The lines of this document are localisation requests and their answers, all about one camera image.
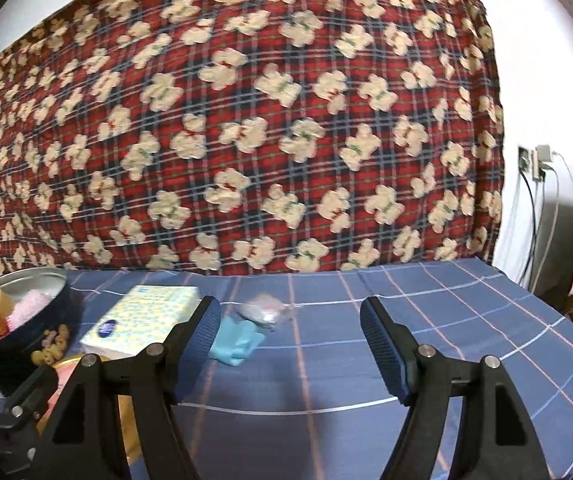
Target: blue round label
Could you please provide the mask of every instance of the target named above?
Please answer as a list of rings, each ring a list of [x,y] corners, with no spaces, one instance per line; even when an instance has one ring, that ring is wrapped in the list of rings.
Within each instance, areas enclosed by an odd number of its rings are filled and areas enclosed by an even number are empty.
[[[98,335],[100,337],[108,337],[113,333],[118,322],[115,319],[109,319],[98,327]]]

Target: black cable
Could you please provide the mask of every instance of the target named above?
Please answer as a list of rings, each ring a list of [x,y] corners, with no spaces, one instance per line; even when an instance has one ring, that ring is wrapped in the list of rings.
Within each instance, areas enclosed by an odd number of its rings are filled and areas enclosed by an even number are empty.
[[[527,260],[527,264],[525,265],[525,270],[522,271],[522,276],[520,277],[520,281],[518,283],[523,283],[525,277],[527,276],[527,272],[529,270],[529,265],[531,265],[531,260],[533,259],[533,255],[535,253],[535,243],[537,242],[537,219],[535,218],[535,200],[533,198],[533,192],[531,191],[531,186],[529,186],[529,181],[525,177],[525,174],[521,171],[519,172],[522,180],[525,181],[527,184],[527,189],[529,190],[529,197],[531,198],[531,212],[533,213],[533,238],[531,240],[531,247],[529,247],[529,259]]]

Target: plastic bag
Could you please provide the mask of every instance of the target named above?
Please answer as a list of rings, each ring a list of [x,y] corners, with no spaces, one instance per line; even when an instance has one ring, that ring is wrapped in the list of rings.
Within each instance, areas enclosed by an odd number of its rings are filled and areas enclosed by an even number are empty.
[[[263,293],[242,304],[238,313],[257,325],[274,330],[276,325],[291,317],[293,309],[294,306],[285,305],[272,295]]]

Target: white wall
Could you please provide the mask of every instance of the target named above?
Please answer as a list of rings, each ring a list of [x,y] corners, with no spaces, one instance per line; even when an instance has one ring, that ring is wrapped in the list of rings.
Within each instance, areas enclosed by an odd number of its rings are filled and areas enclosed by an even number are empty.
[[[9,0],[0,11],[0,50],[71,0]],[[494,30],[505,110],[506,184],[503,228],[494,264],[517,280],[531,240],[531,205],[518,182],[518,145],[550,144],[573,173],[573,18],[561,0],[482,0]],[[573,5],[566,1],[573,13]],[[573,261],[573,181],[560,161],[563,204],[554,247],[541,278],[544,290]],[[553,178],[546,196],[553,200]],[[548,235],[551,208],[545,210],[542,237]]]

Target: red plaid fabric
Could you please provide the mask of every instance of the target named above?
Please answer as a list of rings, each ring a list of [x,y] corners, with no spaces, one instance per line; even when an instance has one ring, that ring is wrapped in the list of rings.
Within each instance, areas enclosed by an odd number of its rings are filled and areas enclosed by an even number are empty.
[[[478,0],[77,0],[0,54],[0,275],[489,260],[502,184]]]

